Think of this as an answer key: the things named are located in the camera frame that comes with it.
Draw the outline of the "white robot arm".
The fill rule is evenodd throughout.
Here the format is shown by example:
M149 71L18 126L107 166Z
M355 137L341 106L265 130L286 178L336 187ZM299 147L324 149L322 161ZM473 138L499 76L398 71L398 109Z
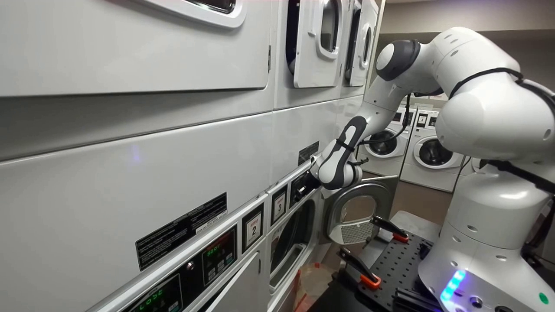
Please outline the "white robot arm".
M443 93L438 142L483 166L462 177L417 277L445 312L555 312L553 288L523 260L539 211L553 201L553 92L480 33L454 26L428 43L398 40L376 57L358 112L315 158L312 175L339 189L362 175L353 152L409 93Z

